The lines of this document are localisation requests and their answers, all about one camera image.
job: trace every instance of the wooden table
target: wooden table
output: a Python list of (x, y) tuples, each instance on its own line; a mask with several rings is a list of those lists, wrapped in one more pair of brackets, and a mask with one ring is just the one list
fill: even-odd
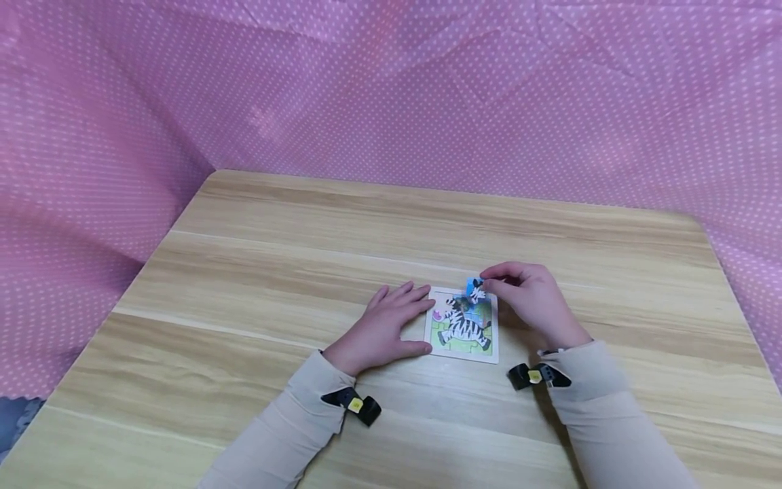
[[(779, 487), (782, 402), (692, 219), (234, 171), (201, 188), (0, 486), (193, 487), (381, 284), (459, 287), (506, 259), (549, 266), (703, 487)], [(427, 357), (361, 377), (382, 416), (348, 417), (301, 487), (578, 487), (545, 394), (504, 377), (535, 348), (515, 322), (500, 312), (499, 365)]]

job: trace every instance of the long sleeve shirt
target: long sleeve shirt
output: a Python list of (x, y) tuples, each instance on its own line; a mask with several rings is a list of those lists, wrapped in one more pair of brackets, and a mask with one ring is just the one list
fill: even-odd
[[(590, 489), (698, 487), (640, 409), (605, 343), (545, 354), (541, 361), (572, 381), (549, 393)], [(314, 352), (279, 397), (215, 460), (199, 489), (293, 489), (312, 458), (342, 428), (345, 410), (321, 396), (355, 382)]]

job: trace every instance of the pink polka dot fabric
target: pink polka dot fabric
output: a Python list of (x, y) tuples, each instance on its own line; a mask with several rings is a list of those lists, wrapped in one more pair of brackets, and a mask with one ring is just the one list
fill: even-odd
[(782, 385), (778, 0), (6, 0), (0, 395), (215, 168), (674, 210)]

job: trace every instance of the black clip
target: black clip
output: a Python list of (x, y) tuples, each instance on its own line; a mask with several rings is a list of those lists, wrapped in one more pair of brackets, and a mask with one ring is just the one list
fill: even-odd
[(542, 382), (545, 382), (549, 387), (569, 387), (572, 383), (565, 374), (544, 363), (539, 363), (532, 368), (528, 367), (526, 363), (516, 365), (508, 370), (508, 379), (515, 390)]
[(321, 400), (332, 406), (342, 406), (367, 426), (372, 426), (382, 411), (375, 399), (370, 396), (361, 399), (358, 392), (352, 387), (345, 387), (342, 390), (321, 396)]

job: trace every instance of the right hand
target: right hand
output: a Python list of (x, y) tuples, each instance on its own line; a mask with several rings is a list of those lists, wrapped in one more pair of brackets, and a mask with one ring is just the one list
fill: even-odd
[(548, 350), (592, 341), (565, 302), (554, 276), (538, 264), (506, 261), (481, 272), (483, 289), (507, 302), (530, 327), (543, 335)]

